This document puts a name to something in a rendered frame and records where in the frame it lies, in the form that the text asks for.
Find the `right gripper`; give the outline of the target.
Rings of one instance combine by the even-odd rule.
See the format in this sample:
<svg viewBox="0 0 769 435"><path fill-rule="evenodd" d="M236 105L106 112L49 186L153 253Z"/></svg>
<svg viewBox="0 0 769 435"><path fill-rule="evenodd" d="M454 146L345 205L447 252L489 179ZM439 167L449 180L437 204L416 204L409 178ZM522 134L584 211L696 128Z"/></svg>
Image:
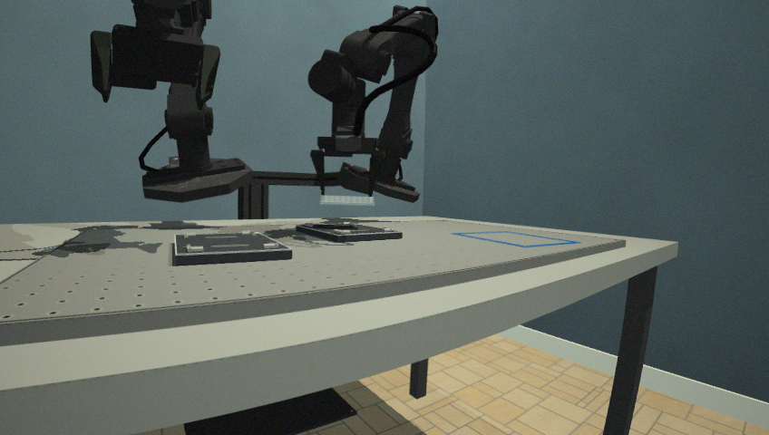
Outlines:
<svg viewBox="0 0 769 435"><path fill-rule="evenodd" d="M111 33L91 33L92 86L104 102L112 86L154 90L157 81L174 82L197 85L196 101L202 110L213 93L220 50L184 34L174 15L175 9L149 5L148 17L136 20L136 27L116 24Z"/></svg>

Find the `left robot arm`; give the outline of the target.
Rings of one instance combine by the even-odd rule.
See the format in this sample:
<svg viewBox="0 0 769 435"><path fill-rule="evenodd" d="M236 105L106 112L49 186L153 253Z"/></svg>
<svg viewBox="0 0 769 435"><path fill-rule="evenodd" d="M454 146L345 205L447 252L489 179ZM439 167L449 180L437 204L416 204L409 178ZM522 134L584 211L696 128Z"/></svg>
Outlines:
<svg viewBox="0 0 769 435"><path fill-rule="evenodd" d="M427 32L435 41L435 14L424 11L410 13L390 25L412 26ZM348 35L341 43L339 52L325 49L321 60L309 71L308 84L312 91L332 102L333 107L345 105L346 111L352 111L354 106L360 107L365 99L365 81L361 79L380 83L393 56L395 80L424 63L430 51L428 42L415 34L371 34L367 28ZM418 76L392 89L389 111L377 148L385 150L385 158L376 181L411 191L415 188L397 180L395 175L400 158L407 160L413 146L410 115ZM336 135L336 150L361 150L361 133Z"/></svg>

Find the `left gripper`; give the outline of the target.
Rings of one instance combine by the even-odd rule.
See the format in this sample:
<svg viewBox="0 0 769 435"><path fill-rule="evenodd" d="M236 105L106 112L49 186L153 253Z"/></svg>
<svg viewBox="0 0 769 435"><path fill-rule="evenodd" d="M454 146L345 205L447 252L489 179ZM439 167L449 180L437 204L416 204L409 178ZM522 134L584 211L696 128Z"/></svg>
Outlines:
<svg viewBox="0 0 769 435"><path fill-rule="evenodd" d="M345 105L333 107L332 110L332 137L317 137L317 146L320 150L311 150L310 156L319 178L321 195L324 195L325 168L322 169L322 156L324 167L324 156L326 157L353 157L353 154L372 154L370 158L369 169L369 197L372 197L375 186L375 180L380 168L385 160L385 150L377 150L379 147L378 138L365 138L365 117L361 129L361 150L341 151L336 150L336 135L355 135L355 118L359 107L353 107L352 111L346 111ZM343 123L349 122L349 123ZM375 146L375 147L374 147ZM321 149L325 149L323 152ZM372 178L371 178L372 170Z"/></svg>

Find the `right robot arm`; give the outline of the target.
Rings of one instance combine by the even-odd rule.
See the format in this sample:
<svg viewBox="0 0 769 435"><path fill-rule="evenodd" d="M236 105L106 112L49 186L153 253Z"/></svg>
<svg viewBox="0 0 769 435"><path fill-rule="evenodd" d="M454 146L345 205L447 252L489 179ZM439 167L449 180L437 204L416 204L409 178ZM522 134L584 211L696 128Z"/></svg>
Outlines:
<svg viewBox="0 0 769 435"><path fill-rule="evenodd" d="M134 3L136 20L141 21L148 17L149 4L175 9L174 23L184 27L186 35L201 37L206 19L211 19L211 0L204 0L204 2L203 0L144 0L144 2L131 0L131 2ZM211 107L207 107L206 102L199 111L196 90L197 85L192 88L190 84L170 84L164 117L170 139L177 141L180 165L146 172L148 185L246 168L245 163L239 158L210 161L208 136L212 134L213 112Z"/></svg>

